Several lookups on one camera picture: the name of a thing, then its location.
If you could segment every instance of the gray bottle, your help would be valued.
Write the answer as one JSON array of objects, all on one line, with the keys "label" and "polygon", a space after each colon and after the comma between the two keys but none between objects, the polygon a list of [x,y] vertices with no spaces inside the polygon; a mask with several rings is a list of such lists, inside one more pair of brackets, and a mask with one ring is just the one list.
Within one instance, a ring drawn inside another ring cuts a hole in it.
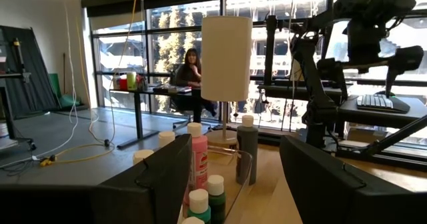
[{"label": "gray bottle", "polygon": [[[249,185],[252,185],[256,181],[256,168],[257,168],[257,157],[258,157],[258,129],[254,127],[254,117],[251,115],[244,115],[242,117],[242,125],[238,127],[238,143],[239,150],[245,151],[252,155],[252,168],[250,173]],[[243,185],[245,177],[243,170],[246,170],[248,160],[238,158],[238,164],[236,169],[236,181]]]}]

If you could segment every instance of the red cup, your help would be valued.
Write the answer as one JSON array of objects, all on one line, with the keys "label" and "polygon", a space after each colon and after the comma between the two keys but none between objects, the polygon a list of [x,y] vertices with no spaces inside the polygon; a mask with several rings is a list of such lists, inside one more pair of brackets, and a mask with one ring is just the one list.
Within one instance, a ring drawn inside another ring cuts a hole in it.
[{"label": "red cup", "polygon": [[127,79],[120,79],[120,89],[126,91],[127,90]]}]

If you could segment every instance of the wooden table surface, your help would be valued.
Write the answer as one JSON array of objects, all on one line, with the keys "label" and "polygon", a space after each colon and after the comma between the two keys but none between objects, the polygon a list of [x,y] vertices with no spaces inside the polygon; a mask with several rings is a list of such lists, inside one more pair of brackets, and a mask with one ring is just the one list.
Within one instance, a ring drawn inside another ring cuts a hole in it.
[{"label": "wooden table surface", "polygon": [[[411,191],[427,191],[427,173],[342,159]],[[257,182],[249,186],[240,223],[302,223],[282,169],[278,147],[260,145]]]}]

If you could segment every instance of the long dark hair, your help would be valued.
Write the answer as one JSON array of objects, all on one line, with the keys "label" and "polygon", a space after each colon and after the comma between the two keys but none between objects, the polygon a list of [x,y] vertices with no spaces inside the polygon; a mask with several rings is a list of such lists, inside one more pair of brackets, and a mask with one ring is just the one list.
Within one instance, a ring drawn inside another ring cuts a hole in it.
[{"label": "long dark hair", "polygon": [[197,70],[201,70],[201,65],[200,65],[200,58],[199,58],[199,54],[197,53],[197,50],[195,48],[190,48],[188,49],[187,53],[185,54],[185,66],[189,67],[190,66],[190,62],[188,61],[188,56],[190,53],[194,53],[195,55],[195,66],[197,67]]}]

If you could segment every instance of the lamp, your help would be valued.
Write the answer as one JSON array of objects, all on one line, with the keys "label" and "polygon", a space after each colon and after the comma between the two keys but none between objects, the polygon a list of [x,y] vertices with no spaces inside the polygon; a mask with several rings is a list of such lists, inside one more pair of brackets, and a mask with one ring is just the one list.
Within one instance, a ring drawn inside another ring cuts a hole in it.
[{"label": "lamp", "polygon": [[236,135],[232,137],[233,134],[227,132],[227,102],[248,98],[252,20],[247,17],[205,17],[201,23],[201,36],[201,97],[221,101],[223,105],[222,135],[213,131],[207,138],[211,143],[236,144]]}]

